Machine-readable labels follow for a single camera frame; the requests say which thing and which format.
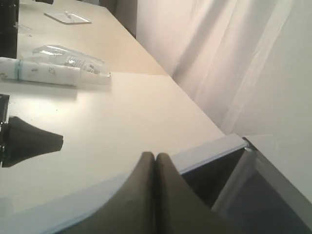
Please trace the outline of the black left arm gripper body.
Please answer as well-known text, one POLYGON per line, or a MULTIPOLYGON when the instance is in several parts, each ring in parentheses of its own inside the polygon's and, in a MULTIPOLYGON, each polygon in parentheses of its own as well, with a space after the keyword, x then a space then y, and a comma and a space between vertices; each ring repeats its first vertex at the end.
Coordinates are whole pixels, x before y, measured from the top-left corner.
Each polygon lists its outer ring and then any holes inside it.
POLYGON ((6 167, 6 161, 9 158, 8 146, 8 106, 9 95, 0 95, 0 167, 6 167))

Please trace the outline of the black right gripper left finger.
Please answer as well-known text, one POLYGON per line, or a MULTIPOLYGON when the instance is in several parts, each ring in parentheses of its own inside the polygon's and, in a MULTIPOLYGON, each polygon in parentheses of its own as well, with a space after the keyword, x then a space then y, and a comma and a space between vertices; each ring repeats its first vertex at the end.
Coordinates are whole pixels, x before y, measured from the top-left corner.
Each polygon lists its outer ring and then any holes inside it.
POLYGON ((77 234, 151 234, 155 157, 144 152, 120 189, 91 217, 75 226, 77 234))

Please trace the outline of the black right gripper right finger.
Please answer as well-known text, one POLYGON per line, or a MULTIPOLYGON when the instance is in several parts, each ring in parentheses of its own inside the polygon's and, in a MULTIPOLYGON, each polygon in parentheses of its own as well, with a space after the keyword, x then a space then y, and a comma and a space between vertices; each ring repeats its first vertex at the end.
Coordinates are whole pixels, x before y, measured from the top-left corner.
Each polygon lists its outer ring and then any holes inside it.
POLYGON ((155 161, 157 234, 240 234, 211 211, 188 186, 166 153, 155 161))

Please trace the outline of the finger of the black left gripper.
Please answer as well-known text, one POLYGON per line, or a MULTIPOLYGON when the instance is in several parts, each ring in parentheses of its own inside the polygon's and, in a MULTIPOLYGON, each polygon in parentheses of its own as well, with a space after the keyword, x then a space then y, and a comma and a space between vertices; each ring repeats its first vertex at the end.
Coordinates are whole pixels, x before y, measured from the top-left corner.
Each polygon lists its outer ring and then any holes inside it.
POLYGON ((63 136, 10 117, 4 128, 4 165, 14 166, 43 154, 60 151, 63 136))

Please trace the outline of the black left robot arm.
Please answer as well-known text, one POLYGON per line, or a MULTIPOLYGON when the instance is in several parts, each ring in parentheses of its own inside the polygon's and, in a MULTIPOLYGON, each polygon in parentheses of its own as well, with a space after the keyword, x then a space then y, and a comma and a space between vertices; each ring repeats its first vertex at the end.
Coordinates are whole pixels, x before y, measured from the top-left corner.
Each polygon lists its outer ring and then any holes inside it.
MULTIPOLYGON (((23 65, 16 58, 17 0, 0 3, 0 76, 16 80, 77 85, 80 70, 57 65, 23 65)), ((0 165, 20 162, 63 146, 63 136, 39 129, 19 117, 8 117, 8 95, 0 97, 0 165)), ((62 234, 150 234, 153 232, 153 176, 155 158, 143 153, 133 172, 109 201, 82 221, 66 225, 62 234)))

